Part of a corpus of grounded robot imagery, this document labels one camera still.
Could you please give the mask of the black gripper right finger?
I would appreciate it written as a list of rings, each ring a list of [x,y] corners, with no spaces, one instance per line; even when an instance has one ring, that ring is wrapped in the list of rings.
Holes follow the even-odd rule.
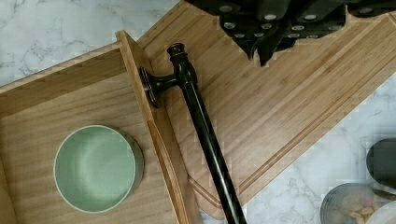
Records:
[[[395,10],[395,0],[259,0],[257,18],[268,34],[257,47],[261,66],[298,38],[321,38],[346,24],[347,13],[372,18]]]

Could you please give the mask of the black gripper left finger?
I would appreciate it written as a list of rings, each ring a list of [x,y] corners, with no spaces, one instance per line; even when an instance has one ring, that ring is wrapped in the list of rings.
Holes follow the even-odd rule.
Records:
[[[219,25],[242,49],[249,60],[258,52],[261,61],[269,61],[282,38],[277,19],[260,19],[259,0],[186,0],[202,11],[219,17]]]

